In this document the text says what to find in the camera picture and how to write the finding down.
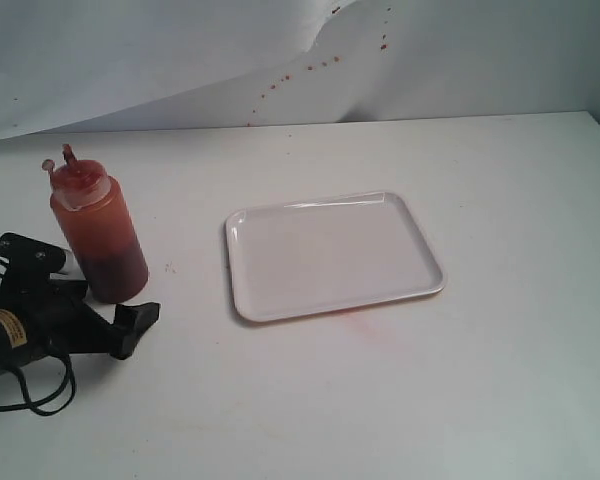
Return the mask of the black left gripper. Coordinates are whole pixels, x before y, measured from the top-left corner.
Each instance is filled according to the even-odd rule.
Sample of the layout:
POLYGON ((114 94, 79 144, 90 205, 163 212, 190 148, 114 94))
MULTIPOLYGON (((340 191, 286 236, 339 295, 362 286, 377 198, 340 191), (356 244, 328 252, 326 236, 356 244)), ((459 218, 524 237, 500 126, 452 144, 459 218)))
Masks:
MULTIPOLYGON (((9 267, 34 274, 68 275, 75 269, 70 250, 12 232, 0 236, 0 258, 9 267)), ((117 304, 111 324, 85 303, 87 290, 84 280, 4 275, 0 284, 0 358, 131 357, 158 321, 161 305, 117 304)))

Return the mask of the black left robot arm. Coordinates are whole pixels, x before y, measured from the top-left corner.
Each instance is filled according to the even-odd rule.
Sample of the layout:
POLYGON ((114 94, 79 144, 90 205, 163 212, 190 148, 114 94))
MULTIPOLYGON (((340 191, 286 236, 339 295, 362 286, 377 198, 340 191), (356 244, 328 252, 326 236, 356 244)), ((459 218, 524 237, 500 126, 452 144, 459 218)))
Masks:
POLYGON ((129 358, 160 305, 117 304, 108 321, 86 302, 88 284, 66 280, 70 251, 16 233, 0 236, 0 374, 45 357, 129 358))

